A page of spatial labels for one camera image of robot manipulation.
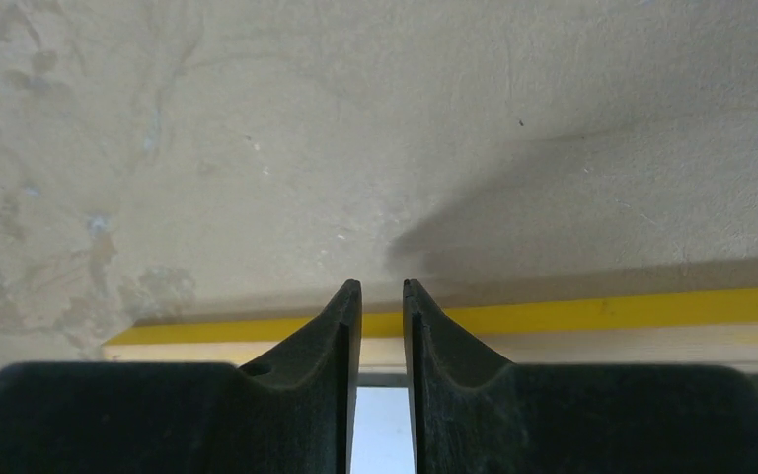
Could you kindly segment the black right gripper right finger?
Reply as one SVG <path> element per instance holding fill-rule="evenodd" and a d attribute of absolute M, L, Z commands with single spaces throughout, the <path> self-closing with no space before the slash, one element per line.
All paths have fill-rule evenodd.
<path fill-rule="evenodd" d="M 724 366 L 515 363 L 403 286 L 419 473 L 758 473 L 758 387 Z"/>

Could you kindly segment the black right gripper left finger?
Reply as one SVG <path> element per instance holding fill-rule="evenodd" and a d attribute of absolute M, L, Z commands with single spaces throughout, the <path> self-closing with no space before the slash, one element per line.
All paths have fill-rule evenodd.
<path fill-rule="evenodd" d="M 264 354 L 0 370 L 0 473 L 346 473 L 361 287 Z"/>

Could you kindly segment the yellow wooden picture frame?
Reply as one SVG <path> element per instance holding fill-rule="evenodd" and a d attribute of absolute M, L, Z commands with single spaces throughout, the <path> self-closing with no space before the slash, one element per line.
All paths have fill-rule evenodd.
<path fill-rule="evenodd" d="M 522 362 L 690 362 L 758 373 L 758 288 L 453 308 L 450 318 Z M 112 361 L 242 364 L 306 324 L 277 318 L 137 326 L 106 341 Z"/>

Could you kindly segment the building and sky photo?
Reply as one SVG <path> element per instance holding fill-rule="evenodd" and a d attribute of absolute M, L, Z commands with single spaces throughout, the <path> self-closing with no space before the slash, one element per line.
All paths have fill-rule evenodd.
<path fill-rule="evenodd" d="M 354 473 L 758 473 L 758 395 L 680 380 L 356 394 Z"/>

